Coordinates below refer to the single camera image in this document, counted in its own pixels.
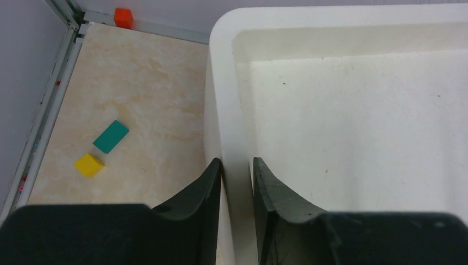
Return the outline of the white drawer organizer cabinet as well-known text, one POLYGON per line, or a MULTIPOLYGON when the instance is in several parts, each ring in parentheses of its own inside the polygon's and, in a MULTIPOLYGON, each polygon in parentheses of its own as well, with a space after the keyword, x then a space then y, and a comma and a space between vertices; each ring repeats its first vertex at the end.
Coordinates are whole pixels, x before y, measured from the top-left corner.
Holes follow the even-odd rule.
POLYGON ((239 8, 209 39, 219 246, 257 264, 252 162, 338 211, 467 220, 467 4, 239 8))

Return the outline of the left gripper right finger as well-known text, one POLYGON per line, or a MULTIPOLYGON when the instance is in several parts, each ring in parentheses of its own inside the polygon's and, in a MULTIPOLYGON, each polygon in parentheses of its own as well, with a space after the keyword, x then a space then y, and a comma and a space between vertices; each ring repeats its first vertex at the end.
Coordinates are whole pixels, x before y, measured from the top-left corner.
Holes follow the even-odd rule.
POLYGON ((253 160, 259 264, 466 264, 467 226, 431 212, 329 212, 253 160))

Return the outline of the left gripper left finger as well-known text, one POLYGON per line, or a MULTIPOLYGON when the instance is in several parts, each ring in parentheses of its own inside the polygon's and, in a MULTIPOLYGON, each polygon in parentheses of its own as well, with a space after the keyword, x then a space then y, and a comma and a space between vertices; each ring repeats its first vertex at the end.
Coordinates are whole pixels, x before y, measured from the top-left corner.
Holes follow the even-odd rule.
POLYGON ((221 161, 150 208, 28 205, 1 226, 2 264, 215 264, 221 161))

